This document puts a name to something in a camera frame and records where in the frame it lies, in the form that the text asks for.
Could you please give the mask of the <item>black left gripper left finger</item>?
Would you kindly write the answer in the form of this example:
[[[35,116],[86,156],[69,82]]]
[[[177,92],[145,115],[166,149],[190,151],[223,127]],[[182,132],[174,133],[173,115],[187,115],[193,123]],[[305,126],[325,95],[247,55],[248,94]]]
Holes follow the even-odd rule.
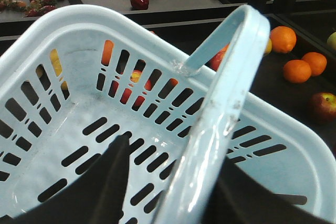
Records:
[[[119,135],[90,168],[45,203],[1,223],[118,223],[129,177],[129,138]]]

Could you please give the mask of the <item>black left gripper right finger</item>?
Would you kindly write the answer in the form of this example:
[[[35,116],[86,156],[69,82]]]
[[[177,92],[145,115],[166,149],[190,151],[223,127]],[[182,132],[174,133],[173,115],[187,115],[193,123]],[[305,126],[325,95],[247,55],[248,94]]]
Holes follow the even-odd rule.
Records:
[[[328,223],[271,193],[224,160],[202,223]]]

